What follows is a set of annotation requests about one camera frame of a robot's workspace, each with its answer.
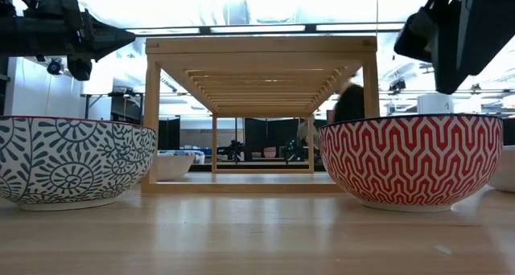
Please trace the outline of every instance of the bowl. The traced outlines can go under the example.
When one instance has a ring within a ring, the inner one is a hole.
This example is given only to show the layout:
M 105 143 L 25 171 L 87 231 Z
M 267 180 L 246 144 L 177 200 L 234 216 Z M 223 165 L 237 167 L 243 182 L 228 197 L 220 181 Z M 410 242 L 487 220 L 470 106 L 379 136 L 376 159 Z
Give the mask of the bowl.
M 499 191 L 515 192 L 515 146 L 503 147 L 499 166 L 488 185 Z
M 113 203 L 149 170 L 156 134 L 111 121 L 0 117 L 0 197 L 28 211 Z
M 158 182 L 180 179 L 195 161 L 195 153 L 170 150 L 158 154 Z
M 325 169 L 361 204 L 446 211 L 492 177 L 502 120 L 474 114 L 379 117 L 320 130 Z
M 277 150 L 275 149 L 275 147 L 266 147 L 263 150 L 263 154 L 265 155 L 265 158 L 275 158 Z

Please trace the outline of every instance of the bowl rim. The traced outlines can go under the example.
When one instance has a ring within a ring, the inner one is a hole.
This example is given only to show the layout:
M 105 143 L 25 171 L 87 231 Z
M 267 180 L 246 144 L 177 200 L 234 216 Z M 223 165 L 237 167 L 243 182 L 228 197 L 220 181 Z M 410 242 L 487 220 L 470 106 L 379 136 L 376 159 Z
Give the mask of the bowl rim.
M 73 118 L 73 117 L 53 117 L 53 116 L 38 116 L 38 115 L 0 115 L 0 119 L 3 118 L 37 118 L 37 119 L 52 119 L 52 120 L 74 120 L 74 121 L 89 121 L 89 122 L 101 122 L 101 123 L 110 123 L 110 124 L 116 124 L 116 125 L 128 125 L 135 128 L 140 129 L 149 129 L 152 131 L 157 131 L 156 129 L 152 129 L 150 127 L 146 127 L 143 125 L 134 125 L 127 122 L 118 122 L 118 121 L 103 121 L 103 120 L 97 120 L 97 119 L 88 119 L 88 118 Z
M 431 113 L 431 114 L 413 114 L 413 115 L 396 115 L 391 117 L 370 117 L 370 118 L 363 118 L 363 119 L 353 119 L 351 121 L 340 121 L 340 122 L 333 122 L 328 125 L 324 125 L 320 127 L 319 129 L 331 127 L 334 125 L 343 125 L 346 123 L 355 123 L 355 122 L 361 122 L 361 121 L 378 121 L 378 120 L 384 120 L 384 119 L 398 119 L 398 118 L 407 118 L 407 117 L 489 117 L 489 118 L 496 118 L 499 120 L 502 120 L 501 117 L 492 115 L 492 114 L 477 114 L 477 113 Z

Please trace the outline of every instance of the black hair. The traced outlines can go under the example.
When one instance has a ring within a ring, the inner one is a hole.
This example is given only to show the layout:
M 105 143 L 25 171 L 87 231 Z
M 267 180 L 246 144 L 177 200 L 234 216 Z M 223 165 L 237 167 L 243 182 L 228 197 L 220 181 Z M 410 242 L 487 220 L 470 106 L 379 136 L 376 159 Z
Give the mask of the black hair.
M 365 118 L 364 89 L 360 85 L 352 84 L 340 95 L 335 105 L 333 122 L 351 121 Z

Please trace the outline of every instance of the red and white bowl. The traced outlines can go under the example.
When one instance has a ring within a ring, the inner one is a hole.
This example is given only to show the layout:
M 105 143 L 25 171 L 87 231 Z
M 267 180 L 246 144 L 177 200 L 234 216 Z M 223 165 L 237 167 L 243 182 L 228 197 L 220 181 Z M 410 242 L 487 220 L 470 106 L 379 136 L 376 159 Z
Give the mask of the red and white bowl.
M 446 211 L 488 183 L 501 155 L 502 120 L 475 114 L 379 117 L 324 126 L 323 164 L 361 204 Z

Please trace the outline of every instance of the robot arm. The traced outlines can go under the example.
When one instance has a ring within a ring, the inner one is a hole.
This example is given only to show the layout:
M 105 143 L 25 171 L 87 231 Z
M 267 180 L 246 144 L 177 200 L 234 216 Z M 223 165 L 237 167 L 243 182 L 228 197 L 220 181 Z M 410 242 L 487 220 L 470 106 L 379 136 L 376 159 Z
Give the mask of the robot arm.
M 91 60 L 98 61 L 132 43 L 133 33 L 97 21 L 80 12 L 77 0 L 22 0 L 28 6 L 23 17 L 15 15 L 10 0 L 0 0 L 0 55 L 66 55 L 68 70 L 89 80 Z
M 515 35 L 513 0 L 429 0 L 399 33 L 399 55 L 433 63 L 436 90 L 452 94 Z

